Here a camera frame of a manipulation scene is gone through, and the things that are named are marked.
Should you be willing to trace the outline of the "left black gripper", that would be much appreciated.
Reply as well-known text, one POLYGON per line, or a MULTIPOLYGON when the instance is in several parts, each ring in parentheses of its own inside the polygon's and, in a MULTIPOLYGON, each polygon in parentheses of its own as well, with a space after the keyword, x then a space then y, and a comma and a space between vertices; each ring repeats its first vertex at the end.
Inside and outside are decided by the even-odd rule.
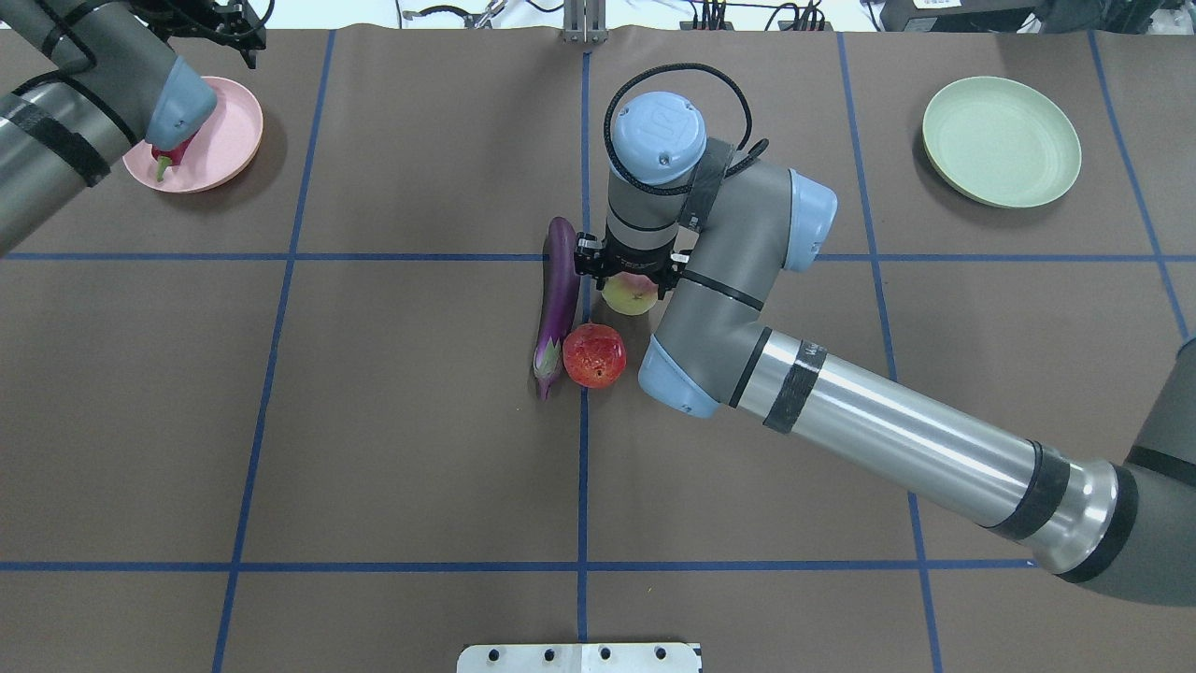
POLYGON ((268 11, 258 13, 249 1, 133 1, 132 12, 163 43, 203 38, 231 48, 250 69, 266 50, 268 11))

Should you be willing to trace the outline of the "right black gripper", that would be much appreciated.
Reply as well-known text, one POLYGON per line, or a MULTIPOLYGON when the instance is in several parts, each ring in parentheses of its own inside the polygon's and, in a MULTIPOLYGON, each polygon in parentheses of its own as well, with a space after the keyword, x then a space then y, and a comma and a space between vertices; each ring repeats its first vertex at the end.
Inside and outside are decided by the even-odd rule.
POLYGON ((691 261, 691 255, 692 249, 676 251, 670 246, 661 246, 641 251, 624 246, 612 235, 598 241, 594 235, 579 233, 574 247, 574 268, 580 276, 594 279, 599 290, 606 285, 608 279, 620 273, 631 273, 649 279, 657 287, 658 298, 663 300, 675 290, 688 262, 691 261))

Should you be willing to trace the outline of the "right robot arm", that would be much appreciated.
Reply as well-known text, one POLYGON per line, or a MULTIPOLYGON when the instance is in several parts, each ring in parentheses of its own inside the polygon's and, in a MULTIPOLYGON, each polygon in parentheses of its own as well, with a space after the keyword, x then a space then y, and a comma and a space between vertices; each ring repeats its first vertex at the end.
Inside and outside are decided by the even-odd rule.
POLYGON ((1064 582, 1192 606, 1191 342, 1122 464, 1069 460, 762 322, 779 273, 819 253, 830 189, 706 136, 666 91, 611 102, 603 142, 606 233, 580 239, 576 268, 672 290, 639 374, 647 394, 698 418, 742 409, 1025 546, 1064 582))

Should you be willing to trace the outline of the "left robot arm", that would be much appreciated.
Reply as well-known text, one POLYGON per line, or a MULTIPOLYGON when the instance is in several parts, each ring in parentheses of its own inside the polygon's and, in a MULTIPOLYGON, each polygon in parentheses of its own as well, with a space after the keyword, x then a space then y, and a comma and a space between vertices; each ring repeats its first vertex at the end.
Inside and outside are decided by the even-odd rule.
POLYGON ((255 67, 275 4, 5 1, 4 23, 54 69, 1 100, 1 247, 12 251, 128 149, 173 149, 214 112, 214 91, 170 44, 199 37, 255 67))

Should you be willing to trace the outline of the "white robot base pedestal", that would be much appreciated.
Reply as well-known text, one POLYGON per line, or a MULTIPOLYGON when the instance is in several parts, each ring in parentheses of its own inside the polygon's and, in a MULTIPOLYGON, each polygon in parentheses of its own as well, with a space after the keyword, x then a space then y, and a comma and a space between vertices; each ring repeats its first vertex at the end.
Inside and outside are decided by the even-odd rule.
POLYGON ((702 672, 701 647, 683 642, 478 644, 457 672, 702 672))

